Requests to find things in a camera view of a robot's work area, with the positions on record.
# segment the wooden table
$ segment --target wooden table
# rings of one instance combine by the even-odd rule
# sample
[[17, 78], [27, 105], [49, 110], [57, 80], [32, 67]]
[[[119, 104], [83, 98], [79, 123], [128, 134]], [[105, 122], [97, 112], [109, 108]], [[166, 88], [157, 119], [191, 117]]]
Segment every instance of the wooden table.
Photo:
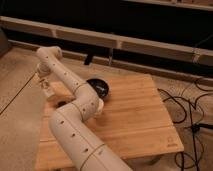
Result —
[[[139, 74], [105, 79], [110, 86], [103, 114], [86, 125], [122, 159], [183, 151], [154, 82]], [[47, 102], [43, 116], [36, 171], [72, 167], [73, 163], [58, 145], [48, 128], [54, 110]]]

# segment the wood grain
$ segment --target wood grain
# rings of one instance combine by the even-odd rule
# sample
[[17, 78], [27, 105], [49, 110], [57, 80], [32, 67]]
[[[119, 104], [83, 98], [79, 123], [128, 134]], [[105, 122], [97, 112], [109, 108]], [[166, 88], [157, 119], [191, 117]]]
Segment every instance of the wood grain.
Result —
[[[103, 114], [86, 125], [122, 159], [183, 151], [157, 89], [149, 75], [105, 79], [110, 94]], [[48, 127], [54, 106], [46, 103], [35, 170], [73, 166]]]

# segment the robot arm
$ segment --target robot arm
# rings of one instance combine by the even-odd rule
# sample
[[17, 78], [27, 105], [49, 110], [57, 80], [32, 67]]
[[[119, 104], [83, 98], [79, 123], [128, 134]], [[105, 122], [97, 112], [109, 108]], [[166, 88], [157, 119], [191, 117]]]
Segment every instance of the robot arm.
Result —
[[97, 111], [99, 98], [93, 88], [67, 69], [58, 59], [59, 47], [37, 50], [39, 76], [54, 72], [72, 91], [76, 100], [56, 109], [50, 118], [50, 129], [79, 171], [132, 171], [83, 122]]

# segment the black wall panel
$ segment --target black wall panel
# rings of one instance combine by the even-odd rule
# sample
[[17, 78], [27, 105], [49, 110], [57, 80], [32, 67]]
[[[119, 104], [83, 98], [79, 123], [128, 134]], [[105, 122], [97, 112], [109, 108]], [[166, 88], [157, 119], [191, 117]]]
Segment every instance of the black wall panel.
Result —
[[2, 15], [188, 46], [213, 33], [213, 12], [122, 0], [5, 0]]

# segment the black bowl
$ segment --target black bowl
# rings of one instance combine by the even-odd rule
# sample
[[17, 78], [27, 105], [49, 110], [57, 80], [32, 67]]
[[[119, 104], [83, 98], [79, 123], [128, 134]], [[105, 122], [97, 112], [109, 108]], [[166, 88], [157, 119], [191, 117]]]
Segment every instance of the black bowl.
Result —
[[108, 95], [109, 86], [104, 80], [101, 80], [98, 78], [92, 78], [87, 80], [87, 82], [94, 88], [99, 98], [103, 99]]

